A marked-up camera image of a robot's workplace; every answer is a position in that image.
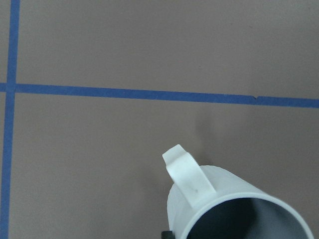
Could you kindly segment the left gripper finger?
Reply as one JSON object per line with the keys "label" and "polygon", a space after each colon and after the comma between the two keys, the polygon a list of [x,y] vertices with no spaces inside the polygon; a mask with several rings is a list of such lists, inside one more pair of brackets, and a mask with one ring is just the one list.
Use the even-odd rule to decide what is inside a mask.
{"label": "left gripper finger", "polygon": [[173,239],[173,232],[172,231],[162,231],[161,232],[161,239]]}

